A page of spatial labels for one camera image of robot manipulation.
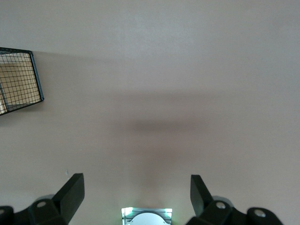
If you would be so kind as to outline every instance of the wire basket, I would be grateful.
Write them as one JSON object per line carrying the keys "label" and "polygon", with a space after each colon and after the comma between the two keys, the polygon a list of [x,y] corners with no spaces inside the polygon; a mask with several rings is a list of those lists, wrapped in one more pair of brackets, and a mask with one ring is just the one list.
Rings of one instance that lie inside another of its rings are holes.
{"label": "wire basket", "polygon": [[0,116],[43,100],[33,53],[0,47]]}

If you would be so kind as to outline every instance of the black bracket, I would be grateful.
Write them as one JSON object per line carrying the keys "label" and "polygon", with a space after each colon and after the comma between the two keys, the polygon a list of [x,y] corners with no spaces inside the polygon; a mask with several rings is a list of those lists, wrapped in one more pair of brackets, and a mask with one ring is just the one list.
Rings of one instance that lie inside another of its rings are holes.
{"label": "black bracket", "polygon": [[84,199],[82,173],[75,173],[52,199],[41,199],[14,213],[0,206],[0,225],[67,225]]}
{"label": "black bracket", "polygon": [[187,225],[283,225],[270,210],[250,208],[244,214],[214,200],[199,175],[191,176],[190,197],[196,216]]}

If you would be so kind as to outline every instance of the silver bolt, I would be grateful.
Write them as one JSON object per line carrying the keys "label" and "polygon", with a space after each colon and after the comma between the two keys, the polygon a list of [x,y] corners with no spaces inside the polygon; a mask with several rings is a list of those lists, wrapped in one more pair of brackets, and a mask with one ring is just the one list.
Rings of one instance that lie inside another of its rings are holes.
{"label": "silver bolt", "polygon": [[226,206],[225,206],[225,204],[224,204],[223,202],[217,202],[216,206],[217,206],[219,209],[222,209],[222,210],[226,208]]}
{"label": "silver bolt", "polygon": [[262,210],[254,210],[254,213],[258,217],[266,217],[266,214]]}
{"label": "silver bolt", "polygon": [[38,208],[41,208],[41,207],[43,207],[43,206],[45,206],[46,205],[46,202],[39,202],[38,204],[37,204],[37,207]]}

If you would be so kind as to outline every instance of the screw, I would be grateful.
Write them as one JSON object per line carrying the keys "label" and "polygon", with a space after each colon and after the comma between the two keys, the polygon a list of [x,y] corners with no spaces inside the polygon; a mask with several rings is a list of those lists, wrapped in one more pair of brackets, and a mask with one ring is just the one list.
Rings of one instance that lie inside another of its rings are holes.
{"label": "screw", "polygon": [[38,204],[37,204],[37,207],[38,208],[41,208],[41,207],[43,207],[43,206],[45,206],[46,205],[46,202],[39,202]]}
{"label": "screw", "polygon": [[223,202],[217,202],[216,206],[217,206],[219,209],[221,209],[221,210],[223,210],[223,209],[226,208],[226,206],[225,206],[225,204],[224,204]]}
{"label": "screw", "polygon": [[266,214],[262,210],[254,210],[254,213],[258,217],[266,217]]}

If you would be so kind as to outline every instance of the plain background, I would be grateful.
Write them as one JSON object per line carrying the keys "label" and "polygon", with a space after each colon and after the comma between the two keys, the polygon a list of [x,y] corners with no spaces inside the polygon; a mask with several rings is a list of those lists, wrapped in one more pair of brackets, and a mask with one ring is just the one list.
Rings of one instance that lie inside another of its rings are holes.
{"label": "plain background", "polygon": [[0,117],[0,205],[84,173],[71,225],[122,207],[194,214],[191,174],[242,212],[300,221],[299,0],[2,0],[45,101]]}

